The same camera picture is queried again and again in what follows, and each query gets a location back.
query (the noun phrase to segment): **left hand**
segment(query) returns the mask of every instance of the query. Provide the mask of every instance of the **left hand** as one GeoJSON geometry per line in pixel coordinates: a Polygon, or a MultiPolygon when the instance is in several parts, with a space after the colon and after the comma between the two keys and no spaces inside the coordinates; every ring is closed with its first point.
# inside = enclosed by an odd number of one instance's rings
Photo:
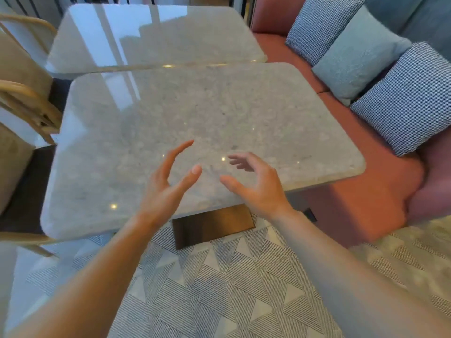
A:
{"type": "Polygon", "coordinates": [[[202,173],[200,165],[193,166],[175,185],[169,185],[168,177],[178,154],[190,147],[194,140],[186,141],[166,154],[166,159],[150,176],[143,200],[135,215],[139,226],[155,233],[177,210],[183,195],[199,179],[202,173]]]}

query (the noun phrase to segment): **marble tabletop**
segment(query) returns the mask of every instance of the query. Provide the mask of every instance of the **marble tabletop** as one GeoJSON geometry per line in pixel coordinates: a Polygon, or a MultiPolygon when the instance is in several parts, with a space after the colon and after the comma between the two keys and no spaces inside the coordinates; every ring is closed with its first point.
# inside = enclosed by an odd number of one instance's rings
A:
{"type": "Polygon", "coordinates": [[[253,151],[279,173],[285,190],[355,176],[365,160],[301,73],[287,63],[234,64],[93,73],[67,100],[42,210],[57,239],[120,228],[136,211],[164,154],[194,139],[170,181],[201,164],[199,181],[174,218],[242,201],[219,182],[245,185],[227,155],[253,151]]]}
{"type": "Polygon", "coordinates": [[[231,7],[76,4],[61,21],[46,69],[73,79],[163,65],[265,61],[231,7]]]}

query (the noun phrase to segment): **fingernail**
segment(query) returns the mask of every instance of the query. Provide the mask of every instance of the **fingernail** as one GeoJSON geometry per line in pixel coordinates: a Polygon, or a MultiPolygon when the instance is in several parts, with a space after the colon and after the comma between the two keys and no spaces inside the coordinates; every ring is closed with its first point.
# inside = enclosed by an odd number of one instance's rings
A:
{"type": "Polygon", "coordinates": [[[202,172],[202,167],[200,167],[200,165],[195,165],[191,169],[192,174],[200,174],[200,172],[202,172]]]}

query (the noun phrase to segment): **houndstooth pillow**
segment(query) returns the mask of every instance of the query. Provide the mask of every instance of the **houndstooth pillow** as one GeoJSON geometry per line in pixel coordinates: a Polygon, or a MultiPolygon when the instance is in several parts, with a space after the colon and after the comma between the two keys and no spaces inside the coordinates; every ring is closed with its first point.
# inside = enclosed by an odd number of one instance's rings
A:
{"type": "Polygon", "coordinates": [[[365,0],[306,0],[285,45],[314,66],[365,0]]]}
{"type": "Polygon", "coordinates": [[[413,152],[451,125],[451,63],[427,43],[415,43],[351,110],[397,156],[413,152]]]}

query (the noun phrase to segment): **right hand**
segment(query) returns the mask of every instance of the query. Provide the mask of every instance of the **right hand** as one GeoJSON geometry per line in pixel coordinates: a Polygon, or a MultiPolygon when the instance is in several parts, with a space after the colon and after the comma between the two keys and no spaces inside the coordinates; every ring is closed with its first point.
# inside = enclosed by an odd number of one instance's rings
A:
{"type": "Polygon", "coordinates": [[[250,152],[234,153],[229,155],[229,158],[230,164],[237,165],[237,169],[255,172],[257,175],[257,184],[254,187],[245,187],[229,175],[220,176],[221,183],[229,191],[239,195],[253,213],[273,222],[293,211],[275,168],[250,152]]]}

